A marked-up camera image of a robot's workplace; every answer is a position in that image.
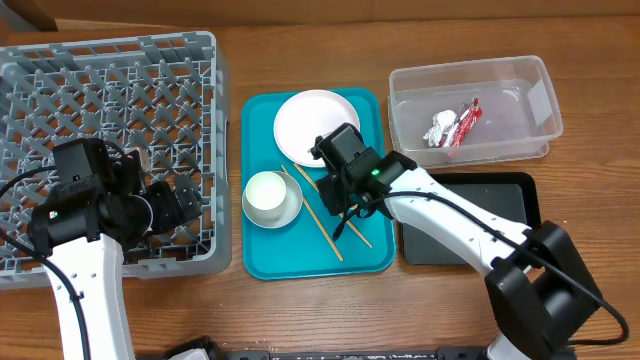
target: clear plastic container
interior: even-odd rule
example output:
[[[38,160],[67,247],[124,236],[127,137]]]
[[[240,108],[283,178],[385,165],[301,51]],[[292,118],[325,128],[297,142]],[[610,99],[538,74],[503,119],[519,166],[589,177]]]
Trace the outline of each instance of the clear plastic container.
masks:
[[[537,56],[398,69],[389,79],[393,148],[424,167],[541,157],[562,134],[551,79]],[[430,148],[432,117],[477,96],[483,115],[459,147]]]

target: white cup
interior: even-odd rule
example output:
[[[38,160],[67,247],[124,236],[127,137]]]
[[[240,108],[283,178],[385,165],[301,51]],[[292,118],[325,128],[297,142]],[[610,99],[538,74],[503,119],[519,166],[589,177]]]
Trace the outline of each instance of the white cup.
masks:
[[[282,215],[286,208],[287,184],[280,175],[263,171],[249,179],[244,188],[244,197],[256,216],[273,220]]]

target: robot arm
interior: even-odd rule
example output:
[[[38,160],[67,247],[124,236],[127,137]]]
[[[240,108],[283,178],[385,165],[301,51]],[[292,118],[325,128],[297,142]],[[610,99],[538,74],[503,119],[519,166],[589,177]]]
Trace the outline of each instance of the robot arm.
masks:
[[[555,224],[533,231],[493,215],[445,189],[407,157],[391,152],[380,158],[349,124],[318,137],[311,153],[329,171],[317,186],[331,214],[355,203],[380,211],[428,233],[484,277],[502,332],[486,350],[488,359],[555,359],[598,310],[594,297],[602,295],[571,239]],[[334,240],[355,213],[344,216]],[[526,272],[542,266],[546,271],[530,282]]]
[[[197,218],[201,199],[186,177],[176,179],[173,191],[164,181],[147,187],[144,154],[109,158],[99,139],[56,146],[53,156],[59,185],[33,209],[27,230],[34,250],[62,271],[80,298],[84,319],[47,268],[64,357],[84,358],[86,330],[91,359],[134,359],[122,295],[123,247]]]
[[[523,244],[527,239],[523,232],[529,229],[528,226],[477,207],[440,185],[422,168],[405,171],[391,183],[390,193],[401,191],[434,193],[455,202],[518,244]],[[493,259],[507,259],[514,252],[512,247],[479,230],[476,224],[443,203],[426,198],[391,197],[385,200],[385,205],[391,217],[438,239],[482,276],[493,270]]]

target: cable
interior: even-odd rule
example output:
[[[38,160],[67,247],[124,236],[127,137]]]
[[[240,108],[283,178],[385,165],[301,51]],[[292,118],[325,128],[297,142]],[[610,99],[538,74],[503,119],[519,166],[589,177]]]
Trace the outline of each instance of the cable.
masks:
[[[56,169],[55,166],[44,166],[38,169],[33,169],[33,170],[23,172],[22,174],[11,179],[5,186],[2,187],[2,189],[0,189],[0,198],[2,198],[2,196],[19,181],[25,178],[28,178],[34,174],[37,174],[43,171],[51,171],[55,169]],[[29,247],[14,240],[2,229],[0,229],[0,238],[2,238],[8,244],[11,244],[11,246],[15,247],[16,249],[32,257],[34,260],[42,263],[42,265],[46,266],[49,270],[51,270],[51,272],[58,279],[60,279],[60,282],[62,282],[62,285],[64,285],[65,289],[69,293],[69,297],[71,298],[71,302],[73,303],[73,308],[76,311],[76,317],[78,318],[78,326],[80,328],[80,339],[82,342],[83,358],[84,360],[90,360],[91,350],[89,348],[89,332],[87,331],[87,322],[84,317],[84,311],[82,311],[82,306],[80,305],[80,297],[78,296],[78,293],[76,293],[76,290],[74,289],[73,284],[71,284],[69,279],[55,264],[47,260],[47,258],[45,258],[43,255],[37,253],[36,251],[30,249]]]
[[[340,224],[338,225],[338,227],[336,228],[336,230],[335,230],[335,232],[333,234],[334,240],[337,239],[337,237],[340,236],[340,233],[342,232],[342,229],[344,229],[344,224],[346,224],[346,222],[348,220],[350,220],[354,215],[359,214],[360,210],[362,210],[364,208],[370,208],[370,207],[372,207],[374,205],[382,203],[384,200],[386,200],[388,198],[398,197],[398,196],[422,197],[422,198],[427,198],[429,200],[435,200],[435,201],[438,201],[438,202],[440,202],[442,204],[445,204],[445,205],[449,206],[450,208],[452,208],[453,210],[457,211],[458,213],[460,213],[461,215],[463,215],[464,217],[469,219],[471,222],[475,223],[480,228],[482,228],[483,230],[485,230],[486,232],[491,234],[496,239],[498,239],[498,240],[504,242],[505,244],[511,246],[516,251],[518,251],[521,254],[523,254],[526,257],[528,257],[534,263],[538,263],[538,264],[544,266],[547,270],[549,270],[554,275],[556,275],[557,277],[559,277],[562,280],[564,280],[567,284],[575,287],[576,289],[580,290],[583,294],[585,294],[586,296],[590,297],[596,304],[598,304],[600,307],[602,307],[605,310],[607,310],[607,312],[609,312],[609,314],[611,314],[611,316],[613,316],[616,319],[616,321],[618,322],[618,324],[620,324],[620,327],[622,328],[622,334],[620,334],[620,336],[618,336],[617,338],[603,339],[603,340],[594,340],[594,339],[570,340],[568,342],[568,345],[570,345],[570,346],[573,346],[573,345],[610,346],[610,345],[620,344],[620,343],[626,341],[627,339],[629,339],[629,332],[630,332],[629,331],[629,324],[627,323],[626,319],[624,318],[624,316],[622,316],[622,314],[620,314],[620,312],[618,312],[618,310],[616,310],[613,306],[611,306],[604,299],[600,298],[598,295],[596,295],[593,292],[589,291],[589,289],[584,287],[582,284],[578,283],[576,280],[571,278],[569,275],[567,275],[564,272],[562,272],[560,269],[558,269],[555,266],[553,266],[552,264],[550,264],[548,261],[544,260],[543,258],[539,257],[538,255],[534,254],[533,252],[529,251],[528,249],[526,249],[525,247],[521,246],[520,244],[518,244],[518,243],[512,241],[511,239],[507,238],[501,232],[499,232],[499,231],[493,229],[492,227],[490,227],[489,225],[485,224],[484,222],[482,222],[482,220],[480,220],[477,217],[475,217],[473,214],[471,214],[470,212],[468,212],[467,210],[462,208],[460,205],[458,205],[458,204],[454,203],[453,201],[451,201],[449,199],[446,199],[446,198],[444,198],[442,196],[438,196],[438,195],[436,195],[434,193],[430,193],[430,192],[429,193],[423,193],[423,192],[419,192],[419,191],[399,191],[399,192],[389,193],[389,194],[383,195],[383,196],[381,196],[381,197],[379,197],[377,199],[371,200],[371,201],[369,201],[369,202],[367,202],[365,204],[358,205],[349,214],[347,214],[346,216],[343,216],[342,221],[340,222]]]

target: food wrapper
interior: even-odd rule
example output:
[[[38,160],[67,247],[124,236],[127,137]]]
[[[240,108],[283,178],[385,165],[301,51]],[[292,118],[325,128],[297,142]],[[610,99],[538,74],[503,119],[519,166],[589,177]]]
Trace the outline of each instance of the food wrapper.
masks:
[[[460,146],[473,125],[482,116],[482,109],[475,97],[470,104],[462,104],[456,114],[452,110],[445,110],[433,116],[433,127],[424,135],[423,139],[430,147]]]

